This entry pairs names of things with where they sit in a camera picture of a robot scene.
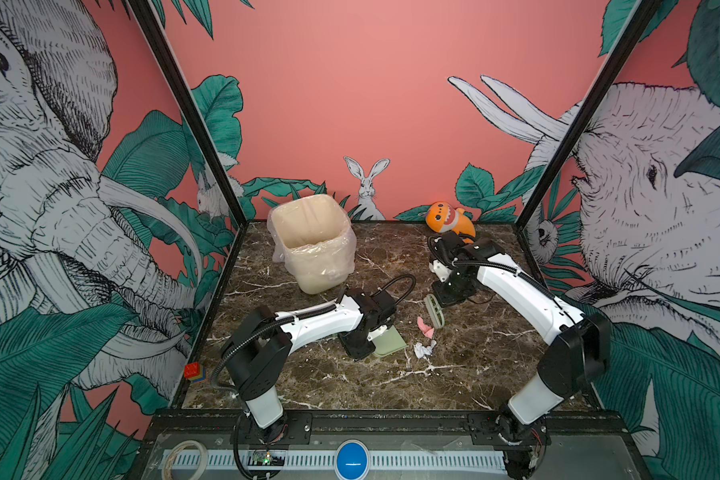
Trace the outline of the green plastic dustpan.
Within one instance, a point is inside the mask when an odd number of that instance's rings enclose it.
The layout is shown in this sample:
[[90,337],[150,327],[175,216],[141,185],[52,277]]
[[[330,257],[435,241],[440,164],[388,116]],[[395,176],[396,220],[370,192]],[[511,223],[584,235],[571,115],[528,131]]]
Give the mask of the green plastic dustpan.
[[395,327],[390,327],[384,333],[372,340],[375,346],[373,354],[383,358],[406,348],[406,342]]

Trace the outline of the green hand brush white bristles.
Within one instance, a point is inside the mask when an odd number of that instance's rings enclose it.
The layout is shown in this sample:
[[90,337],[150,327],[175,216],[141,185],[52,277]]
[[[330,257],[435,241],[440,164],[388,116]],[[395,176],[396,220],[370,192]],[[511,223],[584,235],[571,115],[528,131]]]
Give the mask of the green hand brush white bristles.
[[431,323],[435,329],[442,329],[445,326],[445,315],[443,309],[434,294],[427,294],[424,304]]

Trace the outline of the pink paper scrap front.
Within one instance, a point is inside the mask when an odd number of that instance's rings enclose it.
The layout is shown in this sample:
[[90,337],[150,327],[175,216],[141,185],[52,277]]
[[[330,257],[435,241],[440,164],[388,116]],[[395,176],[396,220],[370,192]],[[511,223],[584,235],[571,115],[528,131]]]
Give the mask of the pink paper scrap front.
[[417,327],[426,338],[432,339],[434,337],[435,328],[428,325],[422,317],[417,318]]

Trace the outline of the white paper front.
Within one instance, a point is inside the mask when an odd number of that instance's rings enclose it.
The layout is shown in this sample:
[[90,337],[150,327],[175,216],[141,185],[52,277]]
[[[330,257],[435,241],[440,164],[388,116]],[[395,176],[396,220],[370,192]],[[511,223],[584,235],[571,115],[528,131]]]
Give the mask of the white paper front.
[[417,359],[429,358],[433,354],[433,350],[437,342],[432,340],[429,345],[423,345],[421,342],[417,342],[414,345],[414,354]]

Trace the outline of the beige bin with plastic liner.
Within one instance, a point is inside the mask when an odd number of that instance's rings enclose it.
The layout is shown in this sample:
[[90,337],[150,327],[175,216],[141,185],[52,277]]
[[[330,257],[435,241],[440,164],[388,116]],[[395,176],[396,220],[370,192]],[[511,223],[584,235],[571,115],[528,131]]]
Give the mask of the beige bin with plastic liner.
[[306,294],[316,295],[347,280],[355,270],[357,240],[346,211],[327,194],[273,208],[267,218],[282,263]]

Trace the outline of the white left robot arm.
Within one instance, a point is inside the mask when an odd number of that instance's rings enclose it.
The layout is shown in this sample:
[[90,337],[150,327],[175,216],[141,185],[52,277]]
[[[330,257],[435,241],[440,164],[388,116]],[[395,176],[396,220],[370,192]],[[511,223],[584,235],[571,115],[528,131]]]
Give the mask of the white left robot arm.
[[283,367],[297,350],[335,336],[346,354],[363,360],[376,350],[374,340],[389,330],[397,300],[384,290],[349,289],[331,302],[290,312],[266,306],[248,314],[221,350],[210,381],[233,391],[243,411],[261,429],[284,423],[276,392]]

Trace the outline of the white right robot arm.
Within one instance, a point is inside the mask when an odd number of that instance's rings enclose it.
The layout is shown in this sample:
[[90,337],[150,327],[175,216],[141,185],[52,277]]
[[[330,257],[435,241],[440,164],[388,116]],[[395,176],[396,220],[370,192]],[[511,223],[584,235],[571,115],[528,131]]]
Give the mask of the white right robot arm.
[[542,417],[588,388],[610,366],[610,320],[587,312],[553,294],[526,273],[498,244],[468,243],[445,232],[427,239],[432,290],[440,306],[471,299],[487,289],[513,307],[540,335],[547,349],[531,380],[505,404],[493,428],[509,445],[538,431]]

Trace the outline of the red toy block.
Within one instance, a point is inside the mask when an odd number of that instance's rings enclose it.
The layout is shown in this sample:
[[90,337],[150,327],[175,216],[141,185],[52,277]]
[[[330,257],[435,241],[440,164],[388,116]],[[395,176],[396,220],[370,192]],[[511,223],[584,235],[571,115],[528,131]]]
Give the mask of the red toy block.
[[189,363],[183,369],[183,378],[189,382],[200,382],[205,380],[206,377],[206,368],[199,362]]

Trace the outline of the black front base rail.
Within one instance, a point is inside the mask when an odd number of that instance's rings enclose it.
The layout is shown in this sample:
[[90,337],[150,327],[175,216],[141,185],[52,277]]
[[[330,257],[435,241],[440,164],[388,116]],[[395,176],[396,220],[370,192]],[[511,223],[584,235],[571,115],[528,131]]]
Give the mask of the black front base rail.
[[224,446],[237,438],[253,446],[306,446],[320,436],[359,438],[363,435],[466,436],[479,446],[516,448],[542,441],[549,445],[554,437],[573,435],[626,435],[621,416],[612,411],[552,412],[533,425],[523,427],[517,436],[502,432],[497,414],[489,410],[287,410],[280,423],[263,433],[247,418],[239,432],[233,433],[238,410],[167,409],[156,414],[144,435],[151,447],[168,436],[221,439]]

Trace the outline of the black right corner frame post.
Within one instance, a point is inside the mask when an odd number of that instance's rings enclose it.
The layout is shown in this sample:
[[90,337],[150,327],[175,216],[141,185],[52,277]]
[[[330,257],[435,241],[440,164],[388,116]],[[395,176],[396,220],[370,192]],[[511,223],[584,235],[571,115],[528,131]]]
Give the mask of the black right corner frame post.
[[659,0],[644,0],[637,1],[633,6],[626,23],[616,38],[615,45],[608,54],[605,63],[602,65],[586,97],[581,102],[578,113],[565,132],[559,146],[556,148],[539,183],[533,190],[530,200],[517,217],[514,223],[516,230],[524,229],[528,225],[551,184],[559,175],[566,161],[571,157],[573,148],[580,140],[588,123],[607,95],[610,86],[621,72],[632,51],[639,43],[650,20],[661,7],[661,4],[662,1]]

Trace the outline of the black corner frame post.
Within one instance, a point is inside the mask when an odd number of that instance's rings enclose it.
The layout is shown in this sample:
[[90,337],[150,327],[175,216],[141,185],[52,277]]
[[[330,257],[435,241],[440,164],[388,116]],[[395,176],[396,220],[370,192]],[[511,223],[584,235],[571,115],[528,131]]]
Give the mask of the black corner frame post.
[[169,42],[163,32],[156,10],[151,1],[128,0],[127,4],[142,31],[160,70],[168,83],[173,97],[178,103],[183,118],[186,120],[199,150],[210,167],[218,187],[224,197],[225,203],[235,222],[242,227],[248,225],[248,220],[235,195],[229,176],[223,168],[218,151],[215,148],[209,130],[200,114],[197,103],[181,72],[180,66],[173,54]]
[[514,223],[516,230],[524,229],[528,225],[551,184],[559,175],[566,161],[571,157],[573,148],[580,140],[588,123],[607,95],[610,86],[621,72],[632,51],[639,43],[650,20],[661,7],[661,4],[662,1],[659,0],[644,0],[637,1],[633,6],[626,23],[616,38],[615,45],[608,54],[605,63],[602,65],[586,97],[581,102],[578,113],[565,132],[559,146],[556,148],[539,183],[533,190],[530,200],[517,217]]

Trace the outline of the black left corner frame post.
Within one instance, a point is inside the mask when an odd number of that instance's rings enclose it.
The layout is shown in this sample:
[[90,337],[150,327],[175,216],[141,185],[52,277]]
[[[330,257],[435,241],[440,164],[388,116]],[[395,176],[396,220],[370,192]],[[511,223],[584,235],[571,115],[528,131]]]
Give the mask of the black left corner frame post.
[[178,103],[183,118],[186,120],[199,150],[210,167],[218,187],[224,197],[225,203],[235,222],[242,227],[248,225],[248,220],[235,195],[229,176],[223,168],[218,151],[215,148],[209,130],[200,114],[197,103],[181,72],[180,66],[173,54],[169,42],[163,32],[156,10],[151,1],[128,0],[127,4],[142,31],[160,70],[168,83],[173,97]]

